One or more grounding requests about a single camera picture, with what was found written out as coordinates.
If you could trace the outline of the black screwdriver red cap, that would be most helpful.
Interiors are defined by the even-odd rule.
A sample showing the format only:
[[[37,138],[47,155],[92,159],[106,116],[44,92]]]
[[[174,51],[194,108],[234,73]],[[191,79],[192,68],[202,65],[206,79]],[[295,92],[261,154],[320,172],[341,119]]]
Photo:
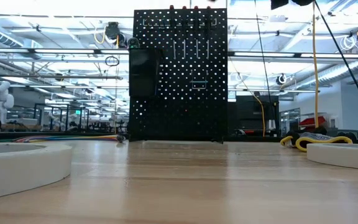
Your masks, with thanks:
[[[181,28],[182,28],[182,34],[183,34],[183,59],[186,59],[186,28],[187,28],[187,21],[186,21],[186,15],[183,16],[181,21]]]
[[[211,28],[211,7],[207,7],[207,13],[205,18],[205,37],[206,37],[206,59],[209,60],[209,32]]]
[[[198,53],[198,31],[199,31],[199,19],[198,19],[198,6],[194,6],[194,19],[193,19],[193,25],[194,25],[194,36],[195,36],[195,45],[196,45],[196,58],[199,59]]]

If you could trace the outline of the black glove yellow trim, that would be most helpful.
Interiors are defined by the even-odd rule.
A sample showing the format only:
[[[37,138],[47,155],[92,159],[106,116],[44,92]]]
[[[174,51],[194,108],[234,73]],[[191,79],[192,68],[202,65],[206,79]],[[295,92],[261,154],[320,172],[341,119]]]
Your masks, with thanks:
[[[281,139],[280,144],[284,147],[297,148],[302,152],[307,151],[307,145],[313,143],[343,143],[353,144],[356,142],[356,135],[353,133],[340,132],[338,135],[332,137],[327,135],[328,131],[324,126],[319,126],[316,129],[287,132],[285,137]]]

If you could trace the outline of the white masking tape roll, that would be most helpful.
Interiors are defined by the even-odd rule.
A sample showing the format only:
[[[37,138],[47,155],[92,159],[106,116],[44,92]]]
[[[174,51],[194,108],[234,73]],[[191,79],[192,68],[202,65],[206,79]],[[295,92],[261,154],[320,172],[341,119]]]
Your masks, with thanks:
[[[313,143],[306,155],[313,162],[358,169],[358,144]]]
[[[58,182],[71,173],[72,147],[0,142],[0,197]]]

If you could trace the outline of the black metal pegboard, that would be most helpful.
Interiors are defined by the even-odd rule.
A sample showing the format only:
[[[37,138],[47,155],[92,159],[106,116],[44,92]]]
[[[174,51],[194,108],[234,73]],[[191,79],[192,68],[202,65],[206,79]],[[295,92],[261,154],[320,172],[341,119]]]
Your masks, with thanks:
[[[175,9],[175,19],[194,19],[193,9]],[[169,9],[136,10],[133,36],[138,49],[160,49],[162,59],[157,92],[151,97],[130,97],[128,131],[133,138],[223,137],[227,134],[228,48],[227,11],[211,8],[211,20],[218,25],[209,32],[209,60],[206,59],[205,27],[198,31],[198,56],[194,29],[186,29],[186,59],[183,59],[182,29],[176,29],[177,59],[173,59],[171,29],[149,29],[143,19],[170,19]],[[208,87],[191,89],[191,70],[207,70]]]

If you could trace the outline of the black pegboard bin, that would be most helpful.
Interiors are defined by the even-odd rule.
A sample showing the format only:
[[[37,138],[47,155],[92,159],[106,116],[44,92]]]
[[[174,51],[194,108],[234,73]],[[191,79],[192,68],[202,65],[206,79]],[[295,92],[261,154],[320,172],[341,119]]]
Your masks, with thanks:
[[[130,49],[130,97],[151,97],[156,95],[161,59],[162,51],[160,49]]]

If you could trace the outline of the black background cabinet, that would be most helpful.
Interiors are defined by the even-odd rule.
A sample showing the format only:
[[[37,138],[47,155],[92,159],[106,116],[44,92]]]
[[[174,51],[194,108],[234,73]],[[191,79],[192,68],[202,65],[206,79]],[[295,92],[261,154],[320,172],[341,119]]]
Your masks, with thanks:
[[[278,96],[236,96],[233,129],[254,136],[279,135]]]

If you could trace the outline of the red background bin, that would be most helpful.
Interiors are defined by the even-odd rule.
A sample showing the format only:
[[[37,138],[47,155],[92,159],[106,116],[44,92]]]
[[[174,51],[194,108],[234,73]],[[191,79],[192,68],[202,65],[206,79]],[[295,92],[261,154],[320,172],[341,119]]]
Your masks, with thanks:
[[[326,119],[323,116],[318,116],[317,124],[318,126],[324,124],[326,122]],[[300,121],[299,126],[301,128],[315,128],[315,120],[314,118],[306,118],[302,121]]]

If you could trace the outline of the black slanted stand pole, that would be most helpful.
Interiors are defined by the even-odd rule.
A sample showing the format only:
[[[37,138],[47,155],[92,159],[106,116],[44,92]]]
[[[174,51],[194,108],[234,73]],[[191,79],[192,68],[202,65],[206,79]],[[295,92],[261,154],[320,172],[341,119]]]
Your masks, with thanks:
[[[341,50],[336,38],[334,37],[334,34],[333,34],[331,28],[329,27],[328,22],[325,19],[324,15],[323,15],[323,13],[322,13],[322,11],[320,9],[320,6],[319,6],[319,4],[317,3],[316,0],[313,0],[313,5],[314,5],[313,8],[316,7],[317,10],[319,11],[319,14],[320,14],[320,16],[321,16],[321,18],[322,18],[322,20],[324,22],[324,25],[326,26],[326,28],[327,28],[327,30],[328,30],[328,32],[329,32],[334,44],[335,44],[337,50],[339,51],[339,54],[340,54],[340,56],[341,56],[341,58],[342,58],[342,60],[343,60],[343,62],[345,64],[345,66],[346,66],[351,78],[352,78],[352,81],[354,81],[354,83],[356,85],[356,88],[357,88],[357,91],[358,91],[358,81],[356,80],[355,75],[354,75],[354,73],[352,71],[352,68],[350,67],[349,63],[347,62],[347,59],[345,58],[345,56],[344,56],[344,54],[343,54],[343,52],[342,52],[342,50]]]

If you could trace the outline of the silver pegboard tool rail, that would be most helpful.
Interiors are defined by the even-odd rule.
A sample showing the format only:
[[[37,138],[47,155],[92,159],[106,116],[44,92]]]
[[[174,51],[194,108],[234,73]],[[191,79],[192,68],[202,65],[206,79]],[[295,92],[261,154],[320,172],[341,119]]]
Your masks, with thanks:
[[[181,21],[180,19],[175,19],[176,21],[176,29],[181,28]],[[194,29],[193,19],[186,20],[187,21],[187,29]],[[205,19],[199,19],[199,29],[205,27]],[[145,28],[149,29],[170,29],[170,19],[143,19],[142,25]],[[211,20],[211,27],[216,27],[218,25],[217,19]]]

